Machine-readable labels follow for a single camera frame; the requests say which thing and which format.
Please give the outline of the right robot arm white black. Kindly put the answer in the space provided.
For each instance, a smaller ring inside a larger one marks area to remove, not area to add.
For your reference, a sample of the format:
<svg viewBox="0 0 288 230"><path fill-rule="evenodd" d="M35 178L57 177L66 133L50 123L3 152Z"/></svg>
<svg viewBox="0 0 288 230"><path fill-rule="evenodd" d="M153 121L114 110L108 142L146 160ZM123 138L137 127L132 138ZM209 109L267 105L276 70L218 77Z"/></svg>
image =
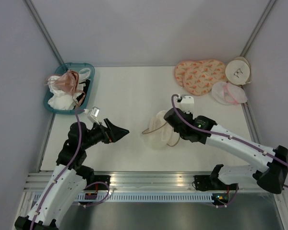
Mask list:
<svg viewBox="0 0 288 230"><path fill-rule="evenodd" d="M202 115L194 118L180 109L170 109L164 119L183 140L216 147L247 162L243 166L216 165L202 191L256 184L273 194L282 192L288 174L287 148L272 148L236 137L214 120Z"/></svg>

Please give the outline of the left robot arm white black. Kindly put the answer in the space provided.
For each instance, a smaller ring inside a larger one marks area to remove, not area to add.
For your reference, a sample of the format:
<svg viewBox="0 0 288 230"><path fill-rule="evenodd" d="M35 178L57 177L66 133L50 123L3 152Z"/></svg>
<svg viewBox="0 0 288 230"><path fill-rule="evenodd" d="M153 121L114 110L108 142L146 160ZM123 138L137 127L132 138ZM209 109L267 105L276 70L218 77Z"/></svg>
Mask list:
<svg viewBox="0 0 288 230"><path fill-rule="evenodd" d="M83 165L86 150L99 142L115 143L129 134L107 118L104 122L94 123L91 129L80 121L70 126L48 184L29 213L16 219L17 230L57 230L77 195L94 187L94 169Z"/></svg>

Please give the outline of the round mesh laundry bag glasses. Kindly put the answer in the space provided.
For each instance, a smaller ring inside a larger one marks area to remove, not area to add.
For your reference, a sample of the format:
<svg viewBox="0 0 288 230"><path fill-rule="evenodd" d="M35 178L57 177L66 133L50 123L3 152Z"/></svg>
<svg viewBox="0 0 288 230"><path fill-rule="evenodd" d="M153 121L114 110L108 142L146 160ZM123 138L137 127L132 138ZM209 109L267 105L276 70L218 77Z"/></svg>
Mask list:
<svg viewBox="0 0 288 230"><path fill-rule="evenodd" d="M179 134L175 133L173 127L164 119L166 112L162 110L151 117L148 128L142 131L145 144L152 149L162 149L166 146L172 148L180 141Z"/></svg>

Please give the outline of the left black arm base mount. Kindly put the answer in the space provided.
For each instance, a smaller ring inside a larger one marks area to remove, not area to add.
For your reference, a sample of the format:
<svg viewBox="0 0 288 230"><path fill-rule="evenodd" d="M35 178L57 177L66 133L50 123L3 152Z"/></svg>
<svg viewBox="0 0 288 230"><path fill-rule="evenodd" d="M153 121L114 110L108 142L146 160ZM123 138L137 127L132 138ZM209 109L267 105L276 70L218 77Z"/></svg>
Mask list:
<svg viewBox="0 0 288 230"><path fill-rule="evenodd" d="M107 191L107 186L110 185L110 175L95 175L87 179L87 185L84 190L89 191Z"/></svg>

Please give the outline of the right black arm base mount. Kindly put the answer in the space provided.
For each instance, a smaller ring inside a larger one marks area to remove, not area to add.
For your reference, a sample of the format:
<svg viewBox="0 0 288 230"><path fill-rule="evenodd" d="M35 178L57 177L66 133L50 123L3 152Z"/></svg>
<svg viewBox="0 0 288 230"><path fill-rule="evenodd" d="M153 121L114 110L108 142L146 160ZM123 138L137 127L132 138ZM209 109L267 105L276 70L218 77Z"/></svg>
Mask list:
<svg viewBox="0 0 288 230"><path fill-rule="evenodd" d="M212 183L209 175L195 175L194 181L192 184L196 191L201 191L201 192L216 191L216 190L223 189L221 185Z"/></svg>

